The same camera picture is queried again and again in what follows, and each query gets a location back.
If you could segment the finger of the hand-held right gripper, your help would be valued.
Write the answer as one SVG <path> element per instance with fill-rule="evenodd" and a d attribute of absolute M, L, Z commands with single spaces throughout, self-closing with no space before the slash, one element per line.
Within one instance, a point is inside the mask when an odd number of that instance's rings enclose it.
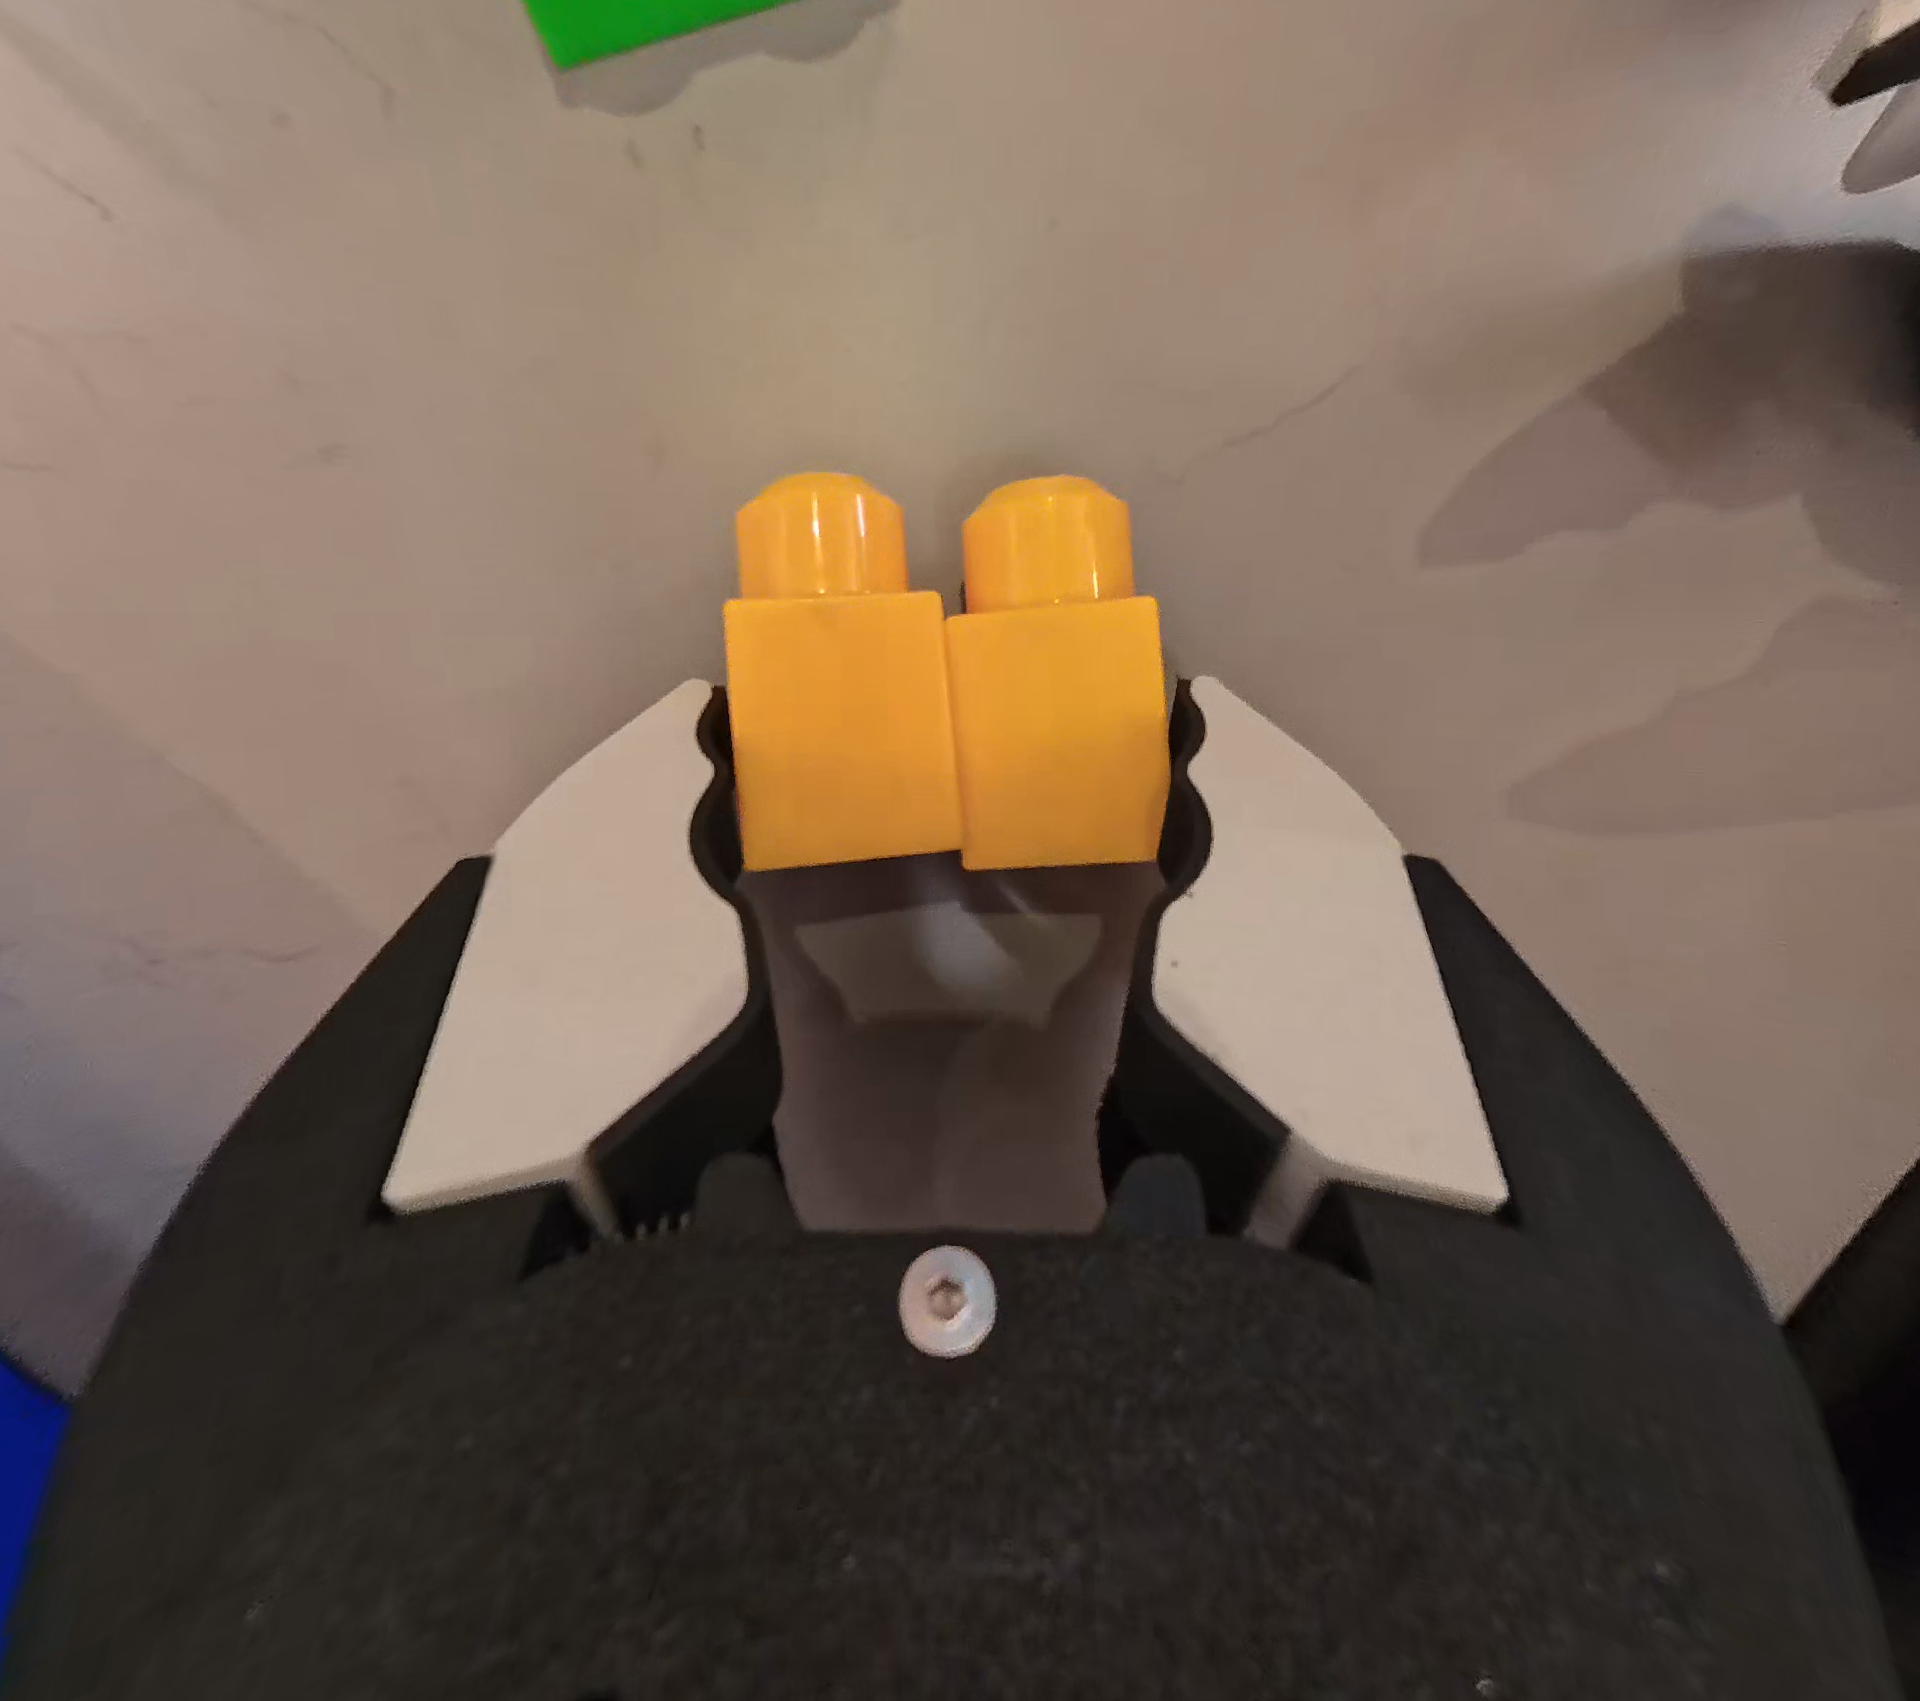
<path fill-rule="evenodd" d="M 1840 170 L 1848 196 L 1871 196 L 1919 175 L 1919 0 L 1873 0 L 1828 56 L 1828 103 L 1887 97 Z"/>

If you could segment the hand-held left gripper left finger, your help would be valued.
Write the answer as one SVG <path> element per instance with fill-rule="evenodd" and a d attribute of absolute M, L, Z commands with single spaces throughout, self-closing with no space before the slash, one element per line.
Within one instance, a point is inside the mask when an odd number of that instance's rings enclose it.
<path fill-rule="evenodd" d="M 768 1150 L 783 1059 L 741 873 L 727 692 L 686 681 L 499 839 L 383 1203 L 679 1216 L 711 1163 Z"/>

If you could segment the blue plastic bin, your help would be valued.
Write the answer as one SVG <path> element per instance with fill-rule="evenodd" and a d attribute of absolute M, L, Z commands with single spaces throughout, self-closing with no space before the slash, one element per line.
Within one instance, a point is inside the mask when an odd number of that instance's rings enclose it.
<path fill-rule="evenodd" d="M 57 1389 L 20 1367 L 2 1351 L 2 1452 L 4 1467 L 18 1452 L 53 1452 L 61 1446 L 73 1404 Z"/>

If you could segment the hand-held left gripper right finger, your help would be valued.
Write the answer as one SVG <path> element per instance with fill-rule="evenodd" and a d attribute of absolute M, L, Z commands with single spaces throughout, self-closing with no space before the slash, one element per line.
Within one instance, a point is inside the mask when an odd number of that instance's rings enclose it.
<path fill-rule="evenodd" d="M 1168 718 L 1158 871 L 1102 1095 L 1102 1184 L 1189 1163 L 1205 1213 L 1354 1186 L 1508 1203 L 1410 865 L 1319 754 L 1212 677 Z"/>

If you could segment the person's dark clothing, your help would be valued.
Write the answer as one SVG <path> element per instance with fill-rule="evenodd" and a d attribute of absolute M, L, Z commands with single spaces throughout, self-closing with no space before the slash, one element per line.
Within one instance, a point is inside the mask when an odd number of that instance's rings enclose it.
<path fill-rule="evenodd" d="M 1787 1322 L 1818 1402 L 1904 1694 L 1919 1694 L 1919 1166 Z"/>

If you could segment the orange one-stud block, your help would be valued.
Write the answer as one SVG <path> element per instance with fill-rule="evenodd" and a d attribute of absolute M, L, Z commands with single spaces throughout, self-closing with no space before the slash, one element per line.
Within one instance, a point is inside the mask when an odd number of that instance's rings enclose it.
<path fill-rule="evenodd" d="M 724 607 L 743 865 L 780 873 L 962 842 L 946 604 L 908 575 L 900 503 L 801 472 L 734 515 Z"/>

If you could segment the grey desk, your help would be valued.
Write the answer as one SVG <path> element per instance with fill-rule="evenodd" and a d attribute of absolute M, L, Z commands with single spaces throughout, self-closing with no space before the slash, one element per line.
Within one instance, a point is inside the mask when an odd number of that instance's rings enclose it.
<path fill-rule="evenodd" d="M 1797 1304 L 1916 1150 L 1916 188 L 1866 0 L 4 0 L 4 1351 L 445 869 L 717 667 L 732 512 L 1132 505 Z"/>

